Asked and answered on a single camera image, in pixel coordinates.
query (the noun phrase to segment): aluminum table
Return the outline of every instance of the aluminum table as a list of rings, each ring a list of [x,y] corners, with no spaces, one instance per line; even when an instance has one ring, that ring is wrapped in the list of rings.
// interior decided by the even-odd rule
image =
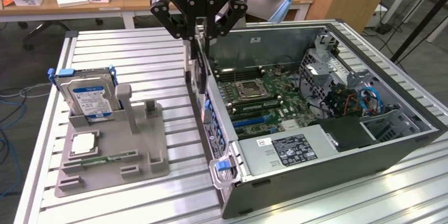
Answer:
[[[346,24],[333,23],[448,124],[447,107]],[[353,53],[341,50],[341,57],[354,70],[363,70],[363,63]],[[185,83],[185,54],[183,42],[163,28],[86,31],[66,39],[59,69],[113,64],[119,82],[133,86],[133,102],[153,98],[162,103],[171,173],[139,183],[57,198],[69,106],[54,87],[15,223],[448,222],[448,134],[387,171],[223,220]]]

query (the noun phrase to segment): cpu socket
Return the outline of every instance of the cpu socket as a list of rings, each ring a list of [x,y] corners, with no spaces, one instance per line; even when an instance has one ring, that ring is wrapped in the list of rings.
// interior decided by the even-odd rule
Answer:
[[[271,96],[261,80],[242,81],[235,86],[241,93],[241,100],[257,100]]]

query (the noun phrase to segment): power supply label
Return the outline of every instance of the power supply label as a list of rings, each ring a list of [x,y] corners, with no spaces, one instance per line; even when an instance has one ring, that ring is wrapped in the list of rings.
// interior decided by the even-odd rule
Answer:
[[[103,97],[106,90],[103,86],[74,89],[75,98],[90,118],[103,118],[113,114],[110,101]]]
[[[273,140],[273,145],[285,166],[318,159],[318,155],[303,134]]]

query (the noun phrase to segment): chair wheel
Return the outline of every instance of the chair wheel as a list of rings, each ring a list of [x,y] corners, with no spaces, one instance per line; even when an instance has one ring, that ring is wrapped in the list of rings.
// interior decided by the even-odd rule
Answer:
[[[18,22],[18,25],[21,26],[22,29],[29,28],[29,23],[27,22]]]
[[[35,49],[35,46],[31,44],[23,44],[23,49],[26,49],[27,51],[31,51]]]

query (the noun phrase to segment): wooden desk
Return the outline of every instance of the wooden desk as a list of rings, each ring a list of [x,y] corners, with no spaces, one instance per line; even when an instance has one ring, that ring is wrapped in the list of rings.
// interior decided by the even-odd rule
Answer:
[[[291,9],[297,10],[295,20],[305,20],[314,0],[294,0]],[[171,4],[174,14],[179,13]],[[59,8],[57,0],[45,0],[41,6],[17,6],[14,3],[0,10],[0,22],[26,22],[35,20],[63,20],[81,18],[122,17],[126,29],[134,29],[134,17],[153,15],[150,0],[111,0],[110,3],[93,3]]]

